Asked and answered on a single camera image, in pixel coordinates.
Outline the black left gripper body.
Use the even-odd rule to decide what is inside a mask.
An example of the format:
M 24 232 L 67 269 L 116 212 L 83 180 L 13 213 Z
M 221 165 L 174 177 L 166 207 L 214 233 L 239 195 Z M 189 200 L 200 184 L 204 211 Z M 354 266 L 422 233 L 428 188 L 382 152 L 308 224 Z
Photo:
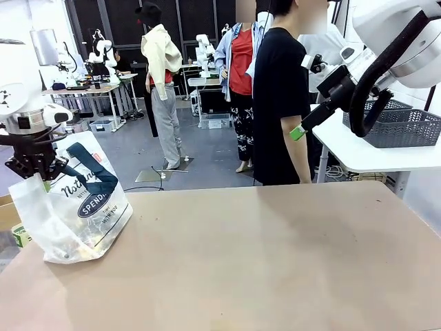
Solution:
M 49 132 L 36 134 L 2 134 L 1 145 L 12 146 L 15 157 L 19 160 L 29 160 L 34 173 L 43 173 L 56 158 L 51 134 Z

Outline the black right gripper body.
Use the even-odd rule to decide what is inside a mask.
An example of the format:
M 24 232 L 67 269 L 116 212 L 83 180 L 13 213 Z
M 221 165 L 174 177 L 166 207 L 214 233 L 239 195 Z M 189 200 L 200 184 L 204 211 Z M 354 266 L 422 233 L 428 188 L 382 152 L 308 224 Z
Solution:
M 356 88 L 352 75 L 346 65 L 334 68 L 317 86 L 325 101 L 349 103 Z

